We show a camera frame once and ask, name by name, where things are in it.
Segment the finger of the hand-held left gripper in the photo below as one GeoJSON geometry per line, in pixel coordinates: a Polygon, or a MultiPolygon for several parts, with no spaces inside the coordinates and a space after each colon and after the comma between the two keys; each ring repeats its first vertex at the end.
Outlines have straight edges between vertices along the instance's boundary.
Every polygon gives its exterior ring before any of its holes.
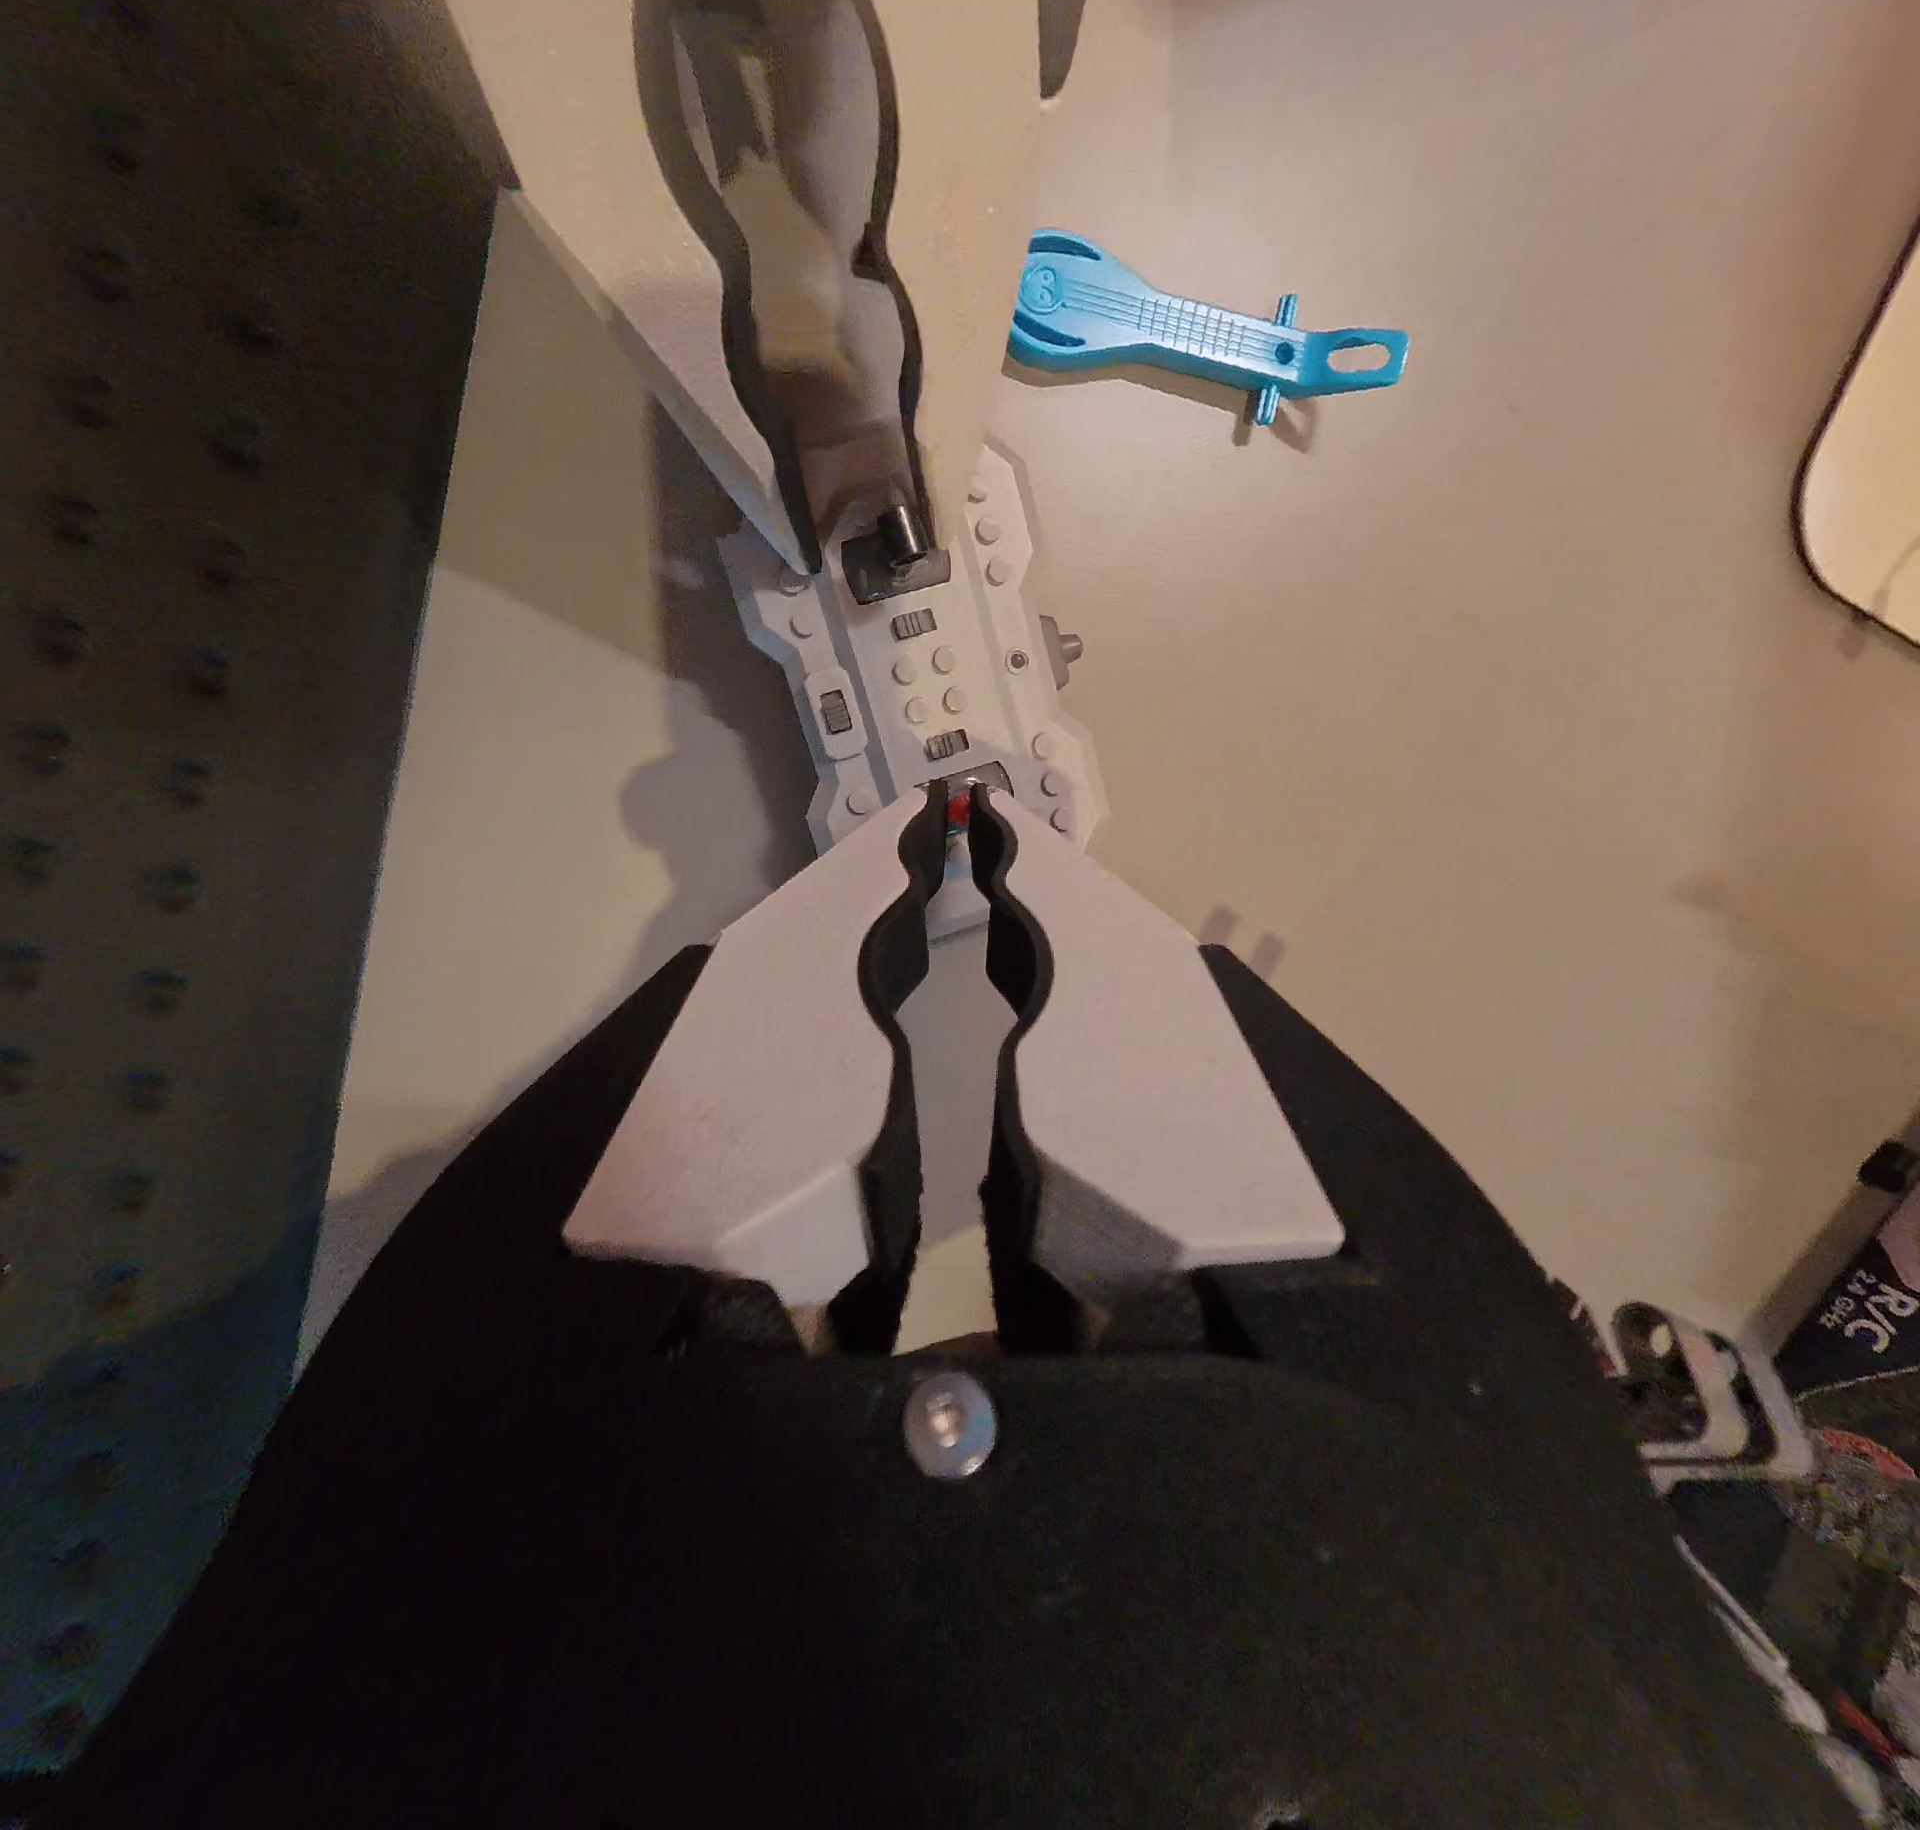
{"type": "Polygon", "coordinates": [[[1044,138],[1040,0],[843,0],[825,138],[859,422],[934,544],[966,534],[1044,138]]]}
{"type": "Polygon", "coordinates": [[[441,0],[523,198],[632,330],[643,374],[783,559],[823,565],[765,371],[747,235],[708,146],[686,0],[441,0]]]}

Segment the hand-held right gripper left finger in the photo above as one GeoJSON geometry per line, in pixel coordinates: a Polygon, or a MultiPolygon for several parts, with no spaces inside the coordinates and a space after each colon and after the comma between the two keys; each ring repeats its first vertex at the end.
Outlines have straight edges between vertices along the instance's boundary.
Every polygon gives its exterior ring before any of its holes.
{"type": "Polygon", "coordinates": [[[899,1009],[929,970],[947,790],[921,786],[709,947],[564,1224],[591,1260],[688,1267],[891,1355],[921,1238],[899,1009]]]}

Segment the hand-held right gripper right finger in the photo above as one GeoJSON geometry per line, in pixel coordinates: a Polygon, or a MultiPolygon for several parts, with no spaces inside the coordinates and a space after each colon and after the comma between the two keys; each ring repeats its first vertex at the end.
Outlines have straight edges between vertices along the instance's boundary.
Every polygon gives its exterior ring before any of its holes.
{"type": "Polygon", "coordinates": [[[975,786],[987,977],[1011,1012],[980,1187],[997,1340],[1195,1274],[1319,1263],[1345,1231],[1202,946],[997,786],[975,786]]]}

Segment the blue brick separator tool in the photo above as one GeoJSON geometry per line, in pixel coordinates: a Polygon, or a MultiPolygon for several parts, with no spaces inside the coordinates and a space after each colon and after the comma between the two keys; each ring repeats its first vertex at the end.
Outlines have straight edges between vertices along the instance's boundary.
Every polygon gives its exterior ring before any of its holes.
{"type": "Polygon", "coordinates": [[[1296,296],[1265,320],[1174,296],[1090,239],[1040,230],[1027,244],[1007,352],[1054,376],[1142,365],[1223,386],[1245,394],[1256,426],[1269,426],[1284,403],[1397,386],[1409,336],[1310,330],[1296,296]]]}

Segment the white control hub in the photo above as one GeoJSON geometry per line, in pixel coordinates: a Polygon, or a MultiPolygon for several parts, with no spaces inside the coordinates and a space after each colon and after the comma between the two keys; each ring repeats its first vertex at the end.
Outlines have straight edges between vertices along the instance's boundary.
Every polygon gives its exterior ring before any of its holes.
{"type": "Polygon", "coordinates": [[[903,594],[854,596],[854,575],[882,562],[888,498],[854,452],[829,452],[845,475],[829,503],[825,563],[804,576],[750,527],[720,555],[747,636],[776,660],[800,713],[818,786],[807,809],[821,851],[746,921],[744,941],[776,930],[854,946],[894,899],[910,892],[909,820],[947,833],[932,874],[932,938],[987,917],[973,881],[969,833],[947,809],[975,786],[1020,840],[1040,843],[1044,889],[1076,892],[1068,873],[1108,812],[1092,741],[1062,705],[1072,639],[1050,628],[1027,590],[1033,532],[1015,463],[986,446],[965,481],[959,521],[903,594]]]}

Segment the white document stand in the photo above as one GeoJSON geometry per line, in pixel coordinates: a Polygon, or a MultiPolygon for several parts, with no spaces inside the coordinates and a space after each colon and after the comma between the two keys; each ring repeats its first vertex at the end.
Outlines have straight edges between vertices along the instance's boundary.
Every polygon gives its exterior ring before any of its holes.
{"type": "Polygon", "coordinates": [[[1918,233],[1910,233],[1794,482],[1799,559],[1834,605],[1918,648],[1918,233]]]}

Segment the black dimpled pad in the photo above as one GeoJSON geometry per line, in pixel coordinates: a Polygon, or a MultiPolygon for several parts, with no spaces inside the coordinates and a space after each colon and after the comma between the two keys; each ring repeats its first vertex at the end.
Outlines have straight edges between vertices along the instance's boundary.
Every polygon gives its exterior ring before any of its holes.
{"type": "Polygon", "coordinates": [[[505,154],[441,0],[4,0],[4,1787],[290,1386],[505,154]]]}

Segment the blue toy box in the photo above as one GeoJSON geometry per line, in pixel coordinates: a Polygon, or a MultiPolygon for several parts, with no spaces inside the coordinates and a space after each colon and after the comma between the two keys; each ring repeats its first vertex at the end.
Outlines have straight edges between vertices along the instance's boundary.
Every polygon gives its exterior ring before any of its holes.
{"type": "Polygon", "coordinates": [[[1866,1825],[1918,1822],[1918,1136],[1773,1355],[1657,1305],[1596,1331],[1641,1461],[1746,1666],[1866,1825]]]}

